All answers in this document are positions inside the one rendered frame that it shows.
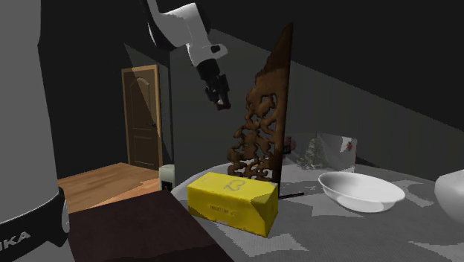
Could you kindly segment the brown carved wooden panel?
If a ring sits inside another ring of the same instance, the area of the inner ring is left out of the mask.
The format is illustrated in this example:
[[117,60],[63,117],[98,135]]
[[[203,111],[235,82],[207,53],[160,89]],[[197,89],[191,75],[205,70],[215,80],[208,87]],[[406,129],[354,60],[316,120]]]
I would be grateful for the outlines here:
[[245,124],[234,133],[228,174],[280,183],[294,24],[288,23],[246,96]]

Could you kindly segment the brown wooden door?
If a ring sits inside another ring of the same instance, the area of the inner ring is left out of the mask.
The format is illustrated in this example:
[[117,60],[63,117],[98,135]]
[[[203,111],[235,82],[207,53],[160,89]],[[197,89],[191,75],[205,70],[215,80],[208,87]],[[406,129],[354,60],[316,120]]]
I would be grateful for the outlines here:
[[128,163],[157,170],[163,164],[157,65],[121,70]]

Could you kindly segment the small white cylindrical appliance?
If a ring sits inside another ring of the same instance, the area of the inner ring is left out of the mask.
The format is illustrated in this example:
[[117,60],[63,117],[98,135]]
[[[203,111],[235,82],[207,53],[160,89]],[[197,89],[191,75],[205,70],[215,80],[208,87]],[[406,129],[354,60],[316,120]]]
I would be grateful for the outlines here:
[[158,172],[160,189],[171,191],[175,187],[175,165],[163,165],[159,167]]

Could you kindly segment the yellow rectangular box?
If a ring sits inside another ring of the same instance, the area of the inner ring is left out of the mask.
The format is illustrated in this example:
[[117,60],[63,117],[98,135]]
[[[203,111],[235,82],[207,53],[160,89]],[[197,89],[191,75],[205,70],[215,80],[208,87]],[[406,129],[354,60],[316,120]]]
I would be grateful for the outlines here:
[[276,183],[208,172],[187,186],[190,214],[267,237],[278,214]]

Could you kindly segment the card with tree picture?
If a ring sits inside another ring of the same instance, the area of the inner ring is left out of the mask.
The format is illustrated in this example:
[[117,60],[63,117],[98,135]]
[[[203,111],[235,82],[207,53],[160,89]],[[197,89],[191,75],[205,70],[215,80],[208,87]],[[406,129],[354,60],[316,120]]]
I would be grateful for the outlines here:
[[289,133],[283,165],[295,164],[302,170],[353,172],[358,140],[322,132]]

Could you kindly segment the dark maroon robot stand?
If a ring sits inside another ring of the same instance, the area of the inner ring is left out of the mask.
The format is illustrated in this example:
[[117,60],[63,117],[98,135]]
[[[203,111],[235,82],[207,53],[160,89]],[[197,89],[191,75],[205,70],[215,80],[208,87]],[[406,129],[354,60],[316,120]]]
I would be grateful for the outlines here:
[[234,262],[169,192],[70,214],[75,262]]

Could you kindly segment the white oval bowl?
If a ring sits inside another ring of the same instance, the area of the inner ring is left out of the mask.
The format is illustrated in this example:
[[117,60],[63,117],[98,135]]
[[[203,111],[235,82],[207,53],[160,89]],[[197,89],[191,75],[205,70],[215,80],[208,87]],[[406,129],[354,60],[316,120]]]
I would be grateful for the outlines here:
[[330,171],[319,175],[324,193],[337,204],[361,213],[380,213],[405,199],[397,185],[360,173]]

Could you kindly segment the white round bowl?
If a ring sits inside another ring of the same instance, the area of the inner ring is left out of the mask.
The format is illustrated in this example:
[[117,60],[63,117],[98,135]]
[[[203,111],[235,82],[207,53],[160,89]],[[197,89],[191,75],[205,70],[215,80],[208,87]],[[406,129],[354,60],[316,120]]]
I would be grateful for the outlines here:
[[464,170],[440,176],[434,193],[442,210],[451,219],[464,224]]

